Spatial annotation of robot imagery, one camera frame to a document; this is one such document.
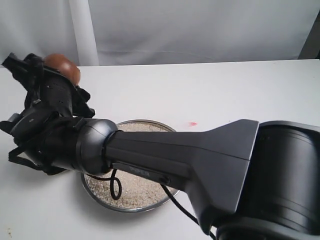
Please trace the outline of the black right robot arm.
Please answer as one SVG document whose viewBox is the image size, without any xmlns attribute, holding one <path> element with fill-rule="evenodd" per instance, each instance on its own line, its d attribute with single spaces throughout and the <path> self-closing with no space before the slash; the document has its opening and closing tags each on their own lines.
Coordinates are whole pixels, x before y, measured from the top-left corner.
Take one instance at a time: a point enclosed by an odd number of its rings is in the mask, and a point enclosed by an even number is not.
<svg viewBox="0 0 320 240">
<path fill-rule="evenodd" d="M 26 89 L 9 159 L 54 175 L 122 170 L 187 193 L 222 240 L 320 237 L 320 130 L 238 120 L 205 132 L 126 132 L 95 119 L 89 94 L 43 63 L 12 72 Z"/>
</svg>

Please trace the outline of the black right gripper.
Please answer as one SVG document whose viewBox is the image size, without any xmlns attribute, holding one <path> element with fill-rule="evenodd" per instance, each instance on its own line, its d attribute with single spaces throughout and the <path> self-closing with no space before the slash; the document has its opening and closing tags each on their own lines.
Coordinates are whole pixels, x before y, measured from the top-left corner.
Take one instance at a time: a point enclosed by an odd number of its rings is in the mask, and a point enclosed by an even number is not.
<svg viewBox="0 0 320 240">
<path fill-rule="evenodd" d="M 74 85 L 57 69 L 44 64 L 44 76 L 40 82 L 39 97 L 32 107 L 14 116 L 14 123 L 32 116 L 49 117 L 52 113 L 63 117 L 92 118 L 95 110 L 88 106 L 91 95 L 83 88 Z"/>
</svg>

